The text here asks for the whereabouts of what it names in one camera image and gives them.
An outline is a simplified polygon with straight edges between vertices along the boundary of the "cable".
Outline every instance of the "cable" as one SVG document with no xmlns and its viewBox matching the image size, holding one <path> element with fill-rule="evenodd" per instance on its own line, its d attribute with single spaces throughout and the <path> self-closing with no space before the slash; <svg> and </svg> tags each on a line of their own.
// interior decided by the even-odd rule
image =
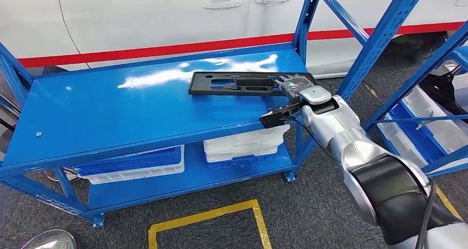
<svg viewBox="0 0 468 249">
<path fill-rule="evenodd" d="M 427 237 L 427 223 L 429 222 L 430 212 L 435 201 L 435 183 L 432 178 L 428 178 L 430 182 L 429 198 L 427 200 L 426 209 L 424 211 L 423 223 L 421 224 L 421 231 L 418 235 L 418 241 L 416 242 L 416 249 L 423 249 Z"/>
<path fill-rule="evenodd" d="M 315 139 L 315 137 L 313 136 L 312 132 L 310 131 L 310 129 L 308 129 L 308 127 L 306 127 L 306 125 L 304 125 L 303 123 L 301 123 L 301 121 L 297 120 L 296 118 L 292 117 L 292 116 L 285 116 L 283 119 L 289 119 L 289 120 L 292 120 L 296 123 L 298 123 L 299 125 L 301 125 L 306 131 L 307 133 L 312 137 L 313 140 L 315 140 L 315 143 L 331 158 L 331 159 L 334 159 L 333 156 L 328 153 L 328 151 L 326 151 L 322 145 L 320 145 L 320 143 L 318 143 L 318 141 Z"/>
</svg>

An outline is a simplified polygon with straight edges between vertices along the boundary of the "plastic storage bin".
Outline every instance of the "plastic storage bin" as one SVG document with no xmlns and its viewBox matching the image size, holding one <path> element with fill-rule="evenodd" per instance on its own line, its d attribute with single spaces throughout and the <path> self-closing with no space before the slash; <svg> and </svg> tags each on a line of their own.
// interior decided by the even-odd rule
<svg viewBox="0 0 468 249">
<path fill-rule="evenodd" d="M 153 176 L 164 176 L 168 174 L 175 174 L 175 173 L 182 173 L 185 170 L 184 165 L 184 145 L 178 146 L 175 148 L 175 152 L 177 152 L 178 163 L 171 164 L 171 165 L 155 165 L 149 167 L 148 165 L 151 164 L 159 164 L 164 163 L 155 161 L 154 158 L 152 161 L 144 161 L 143 159 L 139 160 L 132 160 L 130 161 L 131 164 L 128 164 L 127 167 L 141 167 L 146 166 L 145 168 L 137 168 L 137 169 L 126 169 L 120 170 L 116 172 L 107 172 L 107 173 L 96 173 L 96 174 L 78 174 L 79 177 L 88 179 L 92 184 L 103 184 L 103 183 L 111 183 L 111 182 L 118 182 L 118 181 L 125 181 L 125 180 L 133 180 L 145 177 L 153 177 Z M 108 163 L 108 166 L 115 167 L 115 163 Z M 119 164 L 119 168 L 123 168 L 125 165 Z"/>
<path fill-rule="evenodd" d="M 391 119 L 391 117 L 386 114 L 384 119 Z M 415 145 L 396 123 L 378 123 L 377 128 L 389 142 L 387 146 L 391 152 L 400 155 L 405 160 L 412 161 L 419 168 L 427 165 L 427 162 L 416 149 Z"/>
<path fill-rule="evenodd" d="M 181 146 L 145 151 L 130 155 L 106 159 L 107 162 L 83 165 L 73 168 L 79 176 L 100 173 L 112 173 L 155 166 L 176 165 L 180 163 Z"/>
<path fill-rule="evenodd" d="M 447 115 L 419 86 L 416 86 L 402 101 L 409 112 L 416 117 Z M 430 122 L 421 129 L 446 153 L 452 153 L 468 144 L 468 136 L 452 120 Z"/>
<path fill-rule="evenodd" d="M 274 154 L 283 143 L 283 134 L 289 125 L 261 129 L 246 133 L 205 140 L 203 142 L 208 163 L 228 161 L 242 156 Z"/>
<path fill-rule="evenodd" d="M 389 116 L 392 119 L 413 117 L 401 101 L 389 111 Z M 426 126 L 419 126 L 416 121 L 398 122 L 397 126 L 410 139 L 427 163 L 432 163 L 446 155 Z"/>
<path fill-rule="evenodd" d="M 261 156 L 250 155 L 250 156 L 235 157 L 230 161 L 221 161 L 221 162 L 208 162 L 207 161 L 206 163 L 208 165 L 208 169 L 220 169 L 220 168 L 229 168 L 231 166 L 255 165 L 257 163 L 269 162 L 272 159 L 273 159 L 273 154 L 261 155 Z"/>
<path fill-rule="evenodd" d="M 385 119 L 390 119 L 388 114 L 385 116 Z M 427 162 L 421 153 L 419 153 L 415 145 L 396 123 L 378 123 L 377 127 L 381 134 L 387 139 L 385 142 L 391 152 L 400 155 L 405 160 L 415 163 L 419 168 L 427 165 Z M 442 166 L 439 169 L 433 170 L 428 174 L 435 174 L 441 171 L 457 169 L 459 166 L 464 166 L 467 163 L 468 158 L 463 158 Z"/>
</svg>

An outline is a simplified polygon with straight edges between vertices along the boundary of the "white car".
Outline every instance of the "white car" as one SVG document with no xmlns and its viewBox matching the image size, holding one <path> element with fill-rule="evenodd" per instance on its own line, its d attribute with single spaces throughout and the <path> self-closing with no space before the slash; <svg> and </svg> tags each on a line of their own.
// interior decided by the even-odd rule
<svg viewBox="0 0 468 249">
<path fill-rule="evenodd" d="M 304 0 L 0 0 L 0 42 L 28 67 L 99 67 L 292 38 Z M 391 0 L 338 0 L 373 28 Z M 420 0 L 400 34 L 455 30 L 468 0 Z M 361 45 L 321 2 L 307 68 L 342 76 Z"/>
</svg>

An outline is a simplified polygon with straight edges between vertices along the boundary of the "blue metal shelf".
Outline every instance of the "blue metal shelf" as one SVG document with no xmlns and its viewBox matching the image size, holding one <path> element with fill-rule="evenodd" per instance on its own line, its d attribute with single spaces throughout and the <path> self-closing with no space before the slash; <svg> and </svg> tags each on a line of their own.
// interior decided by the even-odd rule
<svg viewBox="0 0 468 249">
<path fill-rule="evenodd" d="M 369 36 L 337 2 L 324 0 L 363 45 L 338 94 L 349 99 L 418 0 L 392 0 Z M 297 72 L 305 67 L 307 33 L 319 0 L 304 0 L 289 44 L 250 47 L 170 59 L 32 76 L 0 44 L 0 67 L 22 113 L 0 166 L 0 184 L 41 202 L 104 224 L 106 211 L 173 197 L 275 172 L 293 181 L 315 142 L 296 129 L 296 157 L 285 146 L 271 162 L 209 170 L 199 141 L 263 128 L 258 118 L 284 97 L 188 95 L 195 71 Z M 61 167 L 186 144 L 185 171 L 90 187 L 80 204 Z M 54 169 L 65 195 L 24 176 Z"/>
<path fill-rule="evenodd" d="M 369 132 L 377 123 L 396 122 L 403 130 L 406 136 L 413 142 L 416 149 L 424 157 L 427 165 L 422 170 L 431 176 L 454 172 L 459 169 L 468 167 L 468 164 L 461 164 L 455 167 L 443 169 L 441 171 L 431 173 L 447 164 L 460 160 L 468 156 L 468 145 L 460 149 L 447 153 L 440 144 L 435 140 L 433 134 L 422 126 L 416 130 L 418 124 L 423 121 L 437 120 L 453 120 L 453 119 L 468 119 L 468 115 L 448 115 L 444 117 L 426 117 L 416 118 L 411 111 L 403 104 L 402 98 L 410 92 L 432 69 L 440 66 L 447 59 L 454 59 L 465 70 L 468 69 L 468 47 L 460 46 L 468 39 L 468 21 L 466 21 L 460 29 L 451 36 L 447 42 L 442 45 L 408 80 L 403 86 L 397 90 L 384 105 L 371 116 L 371 118 L 363 125 L 364 129 Z M 391 120 L 382 120 L 385 114 L 390 113 Z M 386 137 L 377 128 L 385 144 L 393 152 L 395 148 L 387 141 Z"/>
<path fill-rule="evenodd" d="M 292 167 L 291 157 L 284 144 L 278 147 L 278 152 L 269 162 L 253 166 L 233 166 L 227 169 L 208 169 L 203 143 L 187 144 L 183 173 L 91 185 L 88 209 L 93 213 L 101 213 L 284 172 Z"/>
<path fill-rule="evenodd" d="M 50 168 L 57 162 L 79 166 L 260 129 L 259 116 L 286 104 L 287 98 L 188 94 L 193 72 L 237 71 L 239 67 L 306 72 L 287 44 L 258 48 L 250 54 L 226 51 L 206 59 L 40 77 L 33 82 L 0 171 L 21 174 L 25 167 Z"/>
</svg>

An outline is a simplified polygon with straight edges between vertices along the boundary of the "gray carpet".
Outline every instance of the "gray carpet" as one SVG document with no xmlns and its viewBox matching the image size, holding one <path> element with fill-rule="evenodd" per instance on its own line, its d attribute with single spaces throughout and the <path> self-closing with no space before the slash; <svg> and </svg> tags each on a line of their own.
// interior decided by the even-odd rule
<svg viewBox="0 0 468 249">
<path fill-rule="evenodd" d="M 377 97 L 362 84 L 350 105 L 361 119 L 367 119 L 417 67 L 403 59 L 380 59 L 365 79 Z M 333 86 L 340 81 L 321 83 Z M 286 142 L 294 147 L 293 133 L 288 133 Z M 41 173 L 32 177 L 44 180 Z M 147 230 L 152 224 L 250 199 L 259 200 L 273 248 L 386 248 L 380 230 L 363 223 L 353 210 L 337 165 L 324 152 L 315 149 L 296 178 L 287 183 L 282 174 L 274 174 L 114 211 L 106 214 L 105 226 L 100 229 L 0 187 L 0 248 L 19 248 L 32 236 L 52 228 L 75 234 L 83 249 L 147 248 Z M 437 182 L 459 213 L 467 217 L 467 172 L 441 176 Z M 73 185 L 85 198 L 87 182 Z M 157 237 L 160 248 L 262 248 L 251 210 L 164 231 Z"/>
</svg>

